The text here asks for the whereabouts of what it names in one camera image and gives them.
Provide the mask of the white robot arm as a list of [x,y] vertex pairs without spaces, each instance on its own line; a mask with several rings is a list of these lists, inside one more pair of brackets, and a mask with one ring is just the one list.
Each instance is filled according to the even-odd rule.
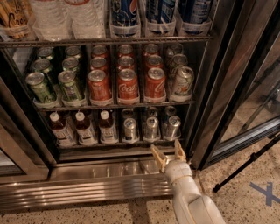
[[150,149],[158,169],[167,177],[172,189],[178,224],[226,224],[213,200],[200,192],[178,139],[174,142],[173,160],[169,160],[154,144]]

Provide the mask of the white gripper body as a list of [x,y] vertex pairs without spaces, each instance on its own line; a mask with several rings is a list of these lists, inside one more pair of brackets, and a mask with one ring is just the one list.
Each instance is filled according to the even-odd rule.
[[171,186],[178,183],[190,186],[193,183],[193,173],[187,162],[172,160],[166,166],[164,174]]

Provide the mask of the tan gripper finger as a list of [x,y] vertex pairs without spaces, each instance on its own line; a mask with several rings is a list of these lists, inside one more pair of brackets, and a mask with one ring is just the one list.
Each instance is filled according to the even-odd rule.
[[181,143],[178,139],[174,142],[174,151],[175,151],[175,158],[180,161],[186,161],[186,154],[181,146]]
[[165,171],[167,156],[154,144],[150,146],[153,157],[157,162],[157,167],[161,172]]

